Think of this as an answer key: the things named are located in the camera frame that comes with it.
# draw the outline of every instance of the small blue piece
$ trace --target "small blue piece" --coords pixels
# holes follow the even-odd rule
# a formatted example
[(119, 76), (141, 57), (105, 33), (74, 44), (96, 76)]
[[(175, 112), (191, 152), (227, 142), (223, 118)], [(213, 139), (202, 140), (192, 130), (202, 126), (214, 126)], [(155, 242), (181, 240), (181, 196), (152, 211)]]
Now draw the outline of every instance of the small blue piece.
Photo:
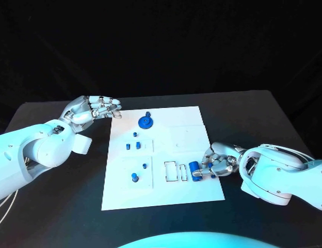
[(192, 181), (197, 182), (197, 181), (202, 180), (202, 177), (195, 177), (195, 176), (192, 175), (192, 172), (194, 172), (195, 170), (200, 169), (200, 164), (198, 164), (198, 162), (197, 162), (197, 161), (191, 162), (191, 163), (188, 164), (188, 168), (190, 168), (190, 172), (191, 172)]
[(151, 118), (151, 113), (146, 111), (145, 116), (138, 121), (138, 126), (142, 129), (148, 129), (154, 125), (154, 120)]
[[(208, 168), (211, 168), (213, 167), (213, 163), (208, 163), (207, 166), (208, 166)], [(215, 175), (211, 175), (211, 178), (217, 178), (217, 176)]]
[(132, 181), (133, 181), (133, 182), (138, 182), (138, 179), (139, 179), (139, 178), (138, 178), (136, 174), (132, 173)]

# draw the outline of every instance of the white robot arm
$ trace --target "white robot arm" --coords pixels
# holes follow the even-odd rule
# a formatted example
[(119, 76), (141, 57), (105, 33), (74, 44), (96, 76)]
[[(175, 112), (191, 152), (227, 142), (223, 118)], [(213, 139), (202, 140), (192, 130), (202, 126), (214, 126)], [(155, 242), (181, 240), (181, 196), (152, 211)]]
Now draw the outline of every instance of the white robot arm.
[(60, 118), (0, 135), (0, 199), (57, 167), (72, 151), (86, 154), (92, 139), (77, 134), (95, 119), (120, 118), (119, 100), (80, 96)]
[(205, 151), (202, 167), (192, 172), (195, 177), (240, 171), (241, 190), (250, 195), (283, 206), (296, 195), (322, 210), (322, 160), (302, 152), (267, 144), (246, 150), (215, 142)]

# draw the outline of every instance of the table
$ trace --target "table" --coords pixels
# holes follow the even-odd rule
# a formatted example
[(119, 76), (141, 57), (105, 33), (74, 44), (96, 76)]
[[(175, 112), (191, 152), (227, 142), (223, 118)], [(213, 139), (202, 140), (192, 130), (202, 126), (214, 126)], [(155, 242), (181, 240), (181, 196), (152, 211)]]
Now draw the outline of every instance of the table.
[[(200, 106), (210, 143), (261, 143), (309, 150), (269, 91), (123, 98), (125, 110)], [(59, 118), (67, 102), (24, 103), (7, 131)], [(221, 178), (225, 200), (100, 211), (110, 119), (83, 131), (87, 155), (72, 153), (18, 191), (0, 226), (0, 247), (116, 247), (179, 231), (236, 234), (282, 247), (322, 244), (322, 211), (292, 197), (276, 206), (240, 189), (240, 175)], [(8, 204), (0, 209), (0, 218)]]

